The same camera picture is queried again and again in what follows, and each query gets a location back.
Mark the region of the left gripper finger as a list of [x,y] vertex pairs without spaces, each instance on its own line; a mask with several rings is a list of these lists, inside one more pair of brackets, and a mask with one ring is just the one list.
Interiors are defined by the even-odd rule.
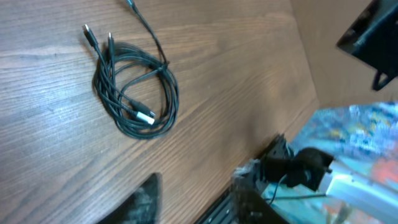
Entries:
[[161,184],[161,175],[152,173],[123,203],[97,224],[158,223],[162,199]]

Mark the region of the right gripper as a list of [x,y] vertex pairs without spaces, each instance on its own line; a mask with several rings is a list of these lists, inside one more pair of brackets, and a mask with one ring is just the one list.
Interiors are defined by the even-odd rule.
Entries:
[[397,0],[373,0],[336,46],[376,70],[372,89],[397,78]]

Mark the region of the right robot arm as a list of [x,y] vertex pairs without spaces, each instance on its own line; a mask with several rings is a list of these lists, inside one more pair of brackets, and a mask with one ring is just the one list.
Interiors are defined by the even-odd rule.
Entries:
[[[397,78],[397,1],[373,1],[337,43],[338,47],[376,69],[372,89]],[[264,199],[257,185],[302,185],[316,197],[334,197],[384,223],[397,223],[397,190],[362,175],[314,147],[292,155],[282,136],[271,148],[284,157],[264,154],[233,173],[233,203],[240,223],[287,223]]]

